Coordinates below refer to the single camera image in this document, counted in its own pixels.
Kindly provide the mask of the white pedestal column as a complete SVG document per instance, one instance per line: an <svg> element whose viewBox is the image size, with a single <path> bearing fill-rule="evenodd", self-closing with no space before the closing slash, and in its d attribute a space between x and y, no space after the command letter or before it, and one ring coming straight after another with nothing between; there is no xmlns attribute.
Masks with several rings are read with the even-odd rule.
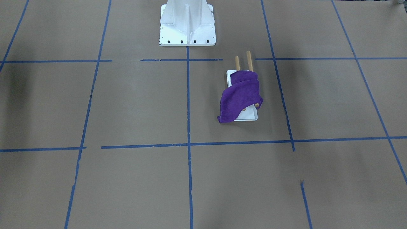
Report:
<svg viewBox="0 0 407 229"><path fill-rule="evenodd" d="M168 0L160 13L160 46L216 45L214 10L206 0Z"/></svg>

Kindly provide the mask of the white towel rack base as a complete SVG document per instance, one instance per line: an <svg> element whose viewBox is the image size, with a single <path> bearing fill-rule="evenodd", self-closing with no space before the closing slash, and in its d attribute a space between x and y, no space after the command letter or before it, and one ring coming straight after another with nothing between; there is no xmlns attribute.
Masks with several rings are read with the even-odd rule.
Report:
<svg viewBox="0 0 407 229"><path fill-rule="evenodd" d="M231 74L235 73L237 70L227 70L226 80L228 87L232 86ZM241 110L239 116L234 121L256 121L258 119L257 107L252 104L247 106L245 110Z"/></svg>

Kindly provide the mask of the purple towel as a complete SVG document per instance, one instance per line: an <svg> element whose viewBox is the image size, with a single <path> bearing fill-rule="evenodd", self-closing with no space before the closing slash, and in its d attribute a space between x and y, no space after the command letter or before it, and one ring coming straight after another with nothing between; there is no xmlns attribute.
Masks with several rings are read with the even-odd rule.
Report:
<svg viewBox="0 0 407 229"><path fill-rule="evenodd" d="M223 92L220 100L219 123L231 123L238 119L242 110L254 106L261 108L260 82L254 71L240 70L229 75L230 86Z"/></svg>

